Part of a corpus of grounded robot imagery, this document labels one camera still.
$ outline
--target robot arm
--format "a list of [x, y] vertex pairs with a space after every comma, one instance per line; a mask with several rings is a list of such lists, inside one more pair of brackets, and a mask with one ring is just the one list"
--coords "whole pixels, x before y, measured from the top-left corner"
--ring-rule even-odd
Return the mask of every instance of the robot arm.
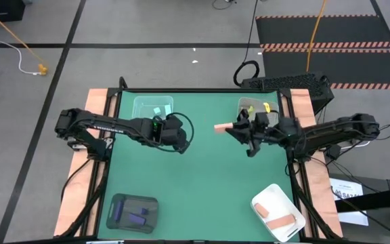
[[296, 119], [280, 118], [279, 123], [269, 127], [267, 113], [257, 113], [254, 121], [248, 120], [248, 112], [242, 110], [233, 128], [225, 129], [242, 144], [248, 144], [248, 157], [260, 150], [260, 143], [278, 144], [291, 149], [295, 159], [306, 159], [319, 148], [324, 148], [350, 139], [374, 140], [379, 135], [374, 117], [356, 114], [336, 121], [302, 128]]
[[176, 152], [183, 154], [189, 147], [186, 132], [181, 128], [183, 123], [174, 115], [165, 120], [153, 119], [115, 119], [103, 115], [72, 108], [60, 113], [55, 126], [57, 137], [64, 140], [74, 138], [87, 148], [88, 158], [104, 161], [109, 158], [106, 142], [94, 138], [88, 128], [100, 129], [118, 134], [125, 134], [141, 145], [159, 147], [173, 146]]

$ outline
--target yellow connector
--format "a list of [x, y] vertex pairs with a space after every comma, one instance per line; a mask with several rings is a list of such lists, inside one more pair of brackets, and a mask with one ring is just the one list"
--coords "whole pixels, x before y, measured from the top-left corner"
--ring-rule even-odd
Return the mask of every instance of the yellow connector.
[[40, 75], [47, 75], [47, 68], [44, 67], [42, 64], [39, 64], [39, 72]]
[[267, 102], [265, 102], [265, 103], [263, 103], [263, 105], [264, 105], [265, 111], [270, 113], [270, 106], [269, 106], [269, 104]]

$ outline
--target white paper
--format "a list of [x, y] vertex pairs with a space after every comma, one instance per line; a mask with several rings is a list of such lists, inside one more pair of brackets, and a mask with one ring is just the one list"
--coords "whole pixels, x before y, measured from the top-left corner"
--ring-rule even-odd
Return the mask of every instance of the white paper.
[[[330, 185], [332, 186], [332, 189], [335, 194], [340, 195], [344, 199], [363, 195], [362, 185], [355, 182], [331, 178]], [[333, 195], [333, 197], [335, 198], [335, 200], [339, 200], [339, 198], [335, 194]], [[368, 218], [358, 211], [338, 213], [338, 217], [340, 222], [368, 226]]]

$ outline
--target peach object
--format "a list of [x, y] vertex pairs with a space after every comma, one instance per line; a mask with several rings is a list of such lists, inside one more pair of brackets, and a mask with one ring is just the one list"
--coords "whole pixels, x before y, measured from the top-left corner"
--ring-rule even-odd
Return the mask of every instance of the peach object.
[[271, 220], [269, 222], [266, 222], [267, 226], [271, 229], [274, 230], [279, 227], [286, 226], [287, 224], [292, 224], [296, 222], [295, 217], [292, 214], [288, 214], [287, 216], [283, 216], [281, 218], [278, 218], [276, 220]]
[[266, 210], [263, 206], [261, 206], [261, 204], [257, 203], [255, 204], [255, 210], [257, 210], [257, 213], [263, 217], [263, 218], [267, 218], [267, 216], [269, 215], [269, 212], [268, 210]]
[[215, 132], [216, 133], [223, 133], [223, 132], [225, 132], [226, 128], [233, 128], [233, 123], [225, 123], [225, 124], [215, 125]]

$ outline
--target white plastic tray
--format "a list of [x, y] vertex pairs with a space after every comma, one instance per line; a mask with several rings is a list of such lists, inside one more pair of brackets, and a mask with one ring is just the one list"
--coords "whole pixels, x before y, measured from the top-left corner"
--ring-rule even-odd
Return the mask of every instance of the white plastic tray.
[[[261, 217], [255, 210], [255, 204], [257, 203], [261, 204], [266, 210], [268, 210], [269, 215], [266, 218]], [[269, 232], [281, 242], [288, 241], [303, 227], [305, 227], [305, 218], [277, 184], [271, 184], [255, 196], [252, 199], [251, 207], [266, 229], [268, 229]], [[288, 214], [292, 214], [296, 218], [296, 222], [294, 224], [289, 224], [274, 230], [271, 230], [265, 224], [266, 222], [281, 218]]]

